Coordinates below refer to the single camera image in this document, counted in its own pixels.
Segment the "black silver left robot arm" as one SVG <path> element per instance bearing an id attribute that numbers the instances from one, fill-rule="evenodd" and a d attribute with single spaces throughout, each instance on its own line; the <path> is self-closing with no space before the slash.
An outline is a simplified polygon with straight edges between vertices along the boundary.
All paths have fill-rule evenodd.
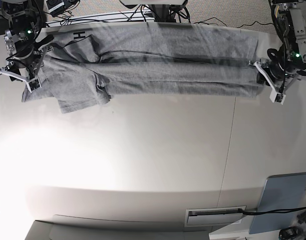
<path id="1" fill-rule="evenodd" d="M 266 51 L 269 60 L 249 63 L 258 71 L 257 82 L 271 87 L 273 102 L 282 102 L 292 82 L 297 77 L 306 77 L 306 30 L 299 3 L 299 0 L 268 2 L 281 47 Z"/>

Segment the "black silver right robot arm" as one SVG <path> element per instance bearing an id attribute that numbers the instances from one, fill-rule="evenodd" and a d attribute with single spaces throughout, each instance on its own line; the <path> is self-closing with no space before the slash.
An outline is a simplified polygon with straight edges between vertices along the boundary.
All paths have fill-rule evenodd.
<path id="1" fill-rule="evenodd" d="M 7 65 L 0 68 L 0 75 L 12 81 L 24 82 L 30 91 L 40 88 L 39 71 L 46 54 L 53 50 L 53 35 L 37 41 L 44 25 L 41 9 L 35 0 L 3 0 L 1 13 L 9 22 L 4 41 Z"/>

